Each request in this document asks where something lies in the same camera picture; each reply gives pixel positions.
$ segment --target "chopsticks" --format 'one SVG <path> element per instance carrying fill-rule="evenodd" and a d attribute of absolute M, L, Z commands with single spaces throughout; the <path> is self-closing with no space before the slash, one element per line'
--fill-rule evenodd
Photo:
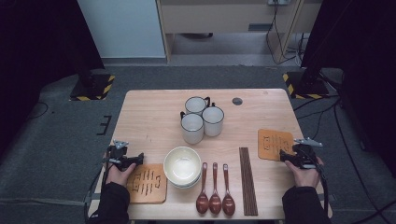
<path fill-rule="evenodd" d="M 244 214 L 245 216 L 258 216 L 256 192 L 254 190 L 253 174 L 251 173 L 250 157 L 247 147 L 239 148 L 239 158 L 241 161 Z"/>

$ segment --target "mug rim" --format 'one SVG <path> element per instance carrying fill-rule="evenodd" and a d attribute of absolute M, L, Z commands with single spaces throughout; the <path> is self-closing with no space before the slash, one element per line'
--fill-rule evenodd
<path fill-rule="evenodd" d="M 192 111 L 192 110 L 189 110 L 189 109 L 187 108 L 187 102 L 188 102 L 190 99 L 193 99 L 193 98 L 201 99 L 201 100 L 204 102 L 204 108 L 203 108 L 202 110 L 199 110 L 199 111 Z M 184 103 L 184 108 L 186 108 L 186 110 L 187 110 L 187 111 L 190 111 L 191 113 L 201 113 L 201 112 L 203 112 L 203 111 L 206 109 L 206 102 L 205 102 L 205 99 L 202 98 L 201 96 L 192 96 L 192 97 L 190 97 L 190 98 Z"/>
<path fill-rule="evenodd" d="M 219 121 L 217 121 L 217 122 L 210 122 L 210 121 L 207 121 L 205 118 L 204 118 L 204 113 L 205 113 L 205 111 L 207 110 L 207 109 L 210 109 L 210 108 L 217 108 L 217 109 L 219 109 L 220 111 L 221 111 L 221 114 L 222 114 L 222 118 L 221 118 L 221 120 L 219 120 Z M 222 122 L 223 120 L 224 120 L 224 111 L 220 108 L 220 107 L 218 107 L 218 106 L 210 106 L 210 107 L 207 107 L 205 110 L 204 110 L 204 112 L 202 112 L 202 120 L 204 121 L 204 122 L 206 122 L 206 123 L 209 123 L 209 124 L 217 124 L 217 123 L 220 123 L 220 122 Z"/>
<path fill-rule="evenodd" d="M 201 119 L 202 125 L 201 125 L 201 127 L 200 127 L 199 129 L 196 129 L 196 130 L 188 130 L 188 129 L 186 129 L 186 128 L 183 126 L 183 119 L 186 118 L 188 115 L 198 116 L 198 117 Z M 185 131 L 187 131 L 187 132 L 198 132 L 198 131 L 200 131 L 201 129 L 204 128 L 204 123 L 205 123 L 205 121 L 204 121 L 204 119 L 203 119 L 201 116 L 199 116 L 199 115 L 197 115 L 197 114 L 194 114 L 194 113 L 190 113 L 190 114 L 186 114 L 186 115 L 181 119 L 181 121 L 180 121 L 180 126 L 181 126 Z"/>

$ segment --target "black panel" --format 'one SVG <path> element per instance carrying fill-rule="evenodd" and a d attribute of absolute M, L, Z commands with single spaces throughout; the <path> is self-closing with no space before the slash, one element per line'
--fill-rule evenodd
<path fill-rule="evenodd" d="M 0 2 L 0 157 L 37 102 L 45 85 L 74 75 L 64 53 L 59 22 L 89 69 L 103 68 L 76 0 Z"/>
<path fill-rule="evenodd" d="M 324 0 L 303 66 L 345 72 L 341 95 L 362 148 L 378 152 L 396 176 L 396 1 Z"/>

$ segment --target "hand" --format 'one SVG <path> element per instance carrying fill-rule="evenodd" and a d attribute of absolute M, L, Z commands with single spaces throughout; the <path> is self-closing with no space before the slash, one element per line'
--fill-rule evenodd
<path fill-rule="evenodd" d="M 323 161 L 317 157 L 318 163 L 323 165 Z M 296 183 L 296 187 L 313 187 L 316 188 L 320 175 L 317 169 L 300 169 L 293 165 L 290 161 L 285 161 L 286 165 L 291 169 L 294 174 L 294 181 Z"/>
<path fill-rule="evenodd" d="M 106 184 L 114 182 L 116 184 L 122 185 L 126 188 L 126 183 L 128 182 L 128 177 L 136 167 L 135 163 L 132 163 L 125 171 L 120 171 L 115 165 L 109 164 L 110 169 L 108 170 Z"/>

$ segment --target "wall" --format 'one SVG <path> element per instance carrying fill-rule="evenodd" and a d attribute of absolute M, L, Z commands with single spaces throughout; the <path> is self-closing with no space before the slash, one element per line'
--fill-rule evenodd
<path fill-rule="evenodd" d="M 78 0 L 102 58 L 165 58 L 155 0 Z"/>

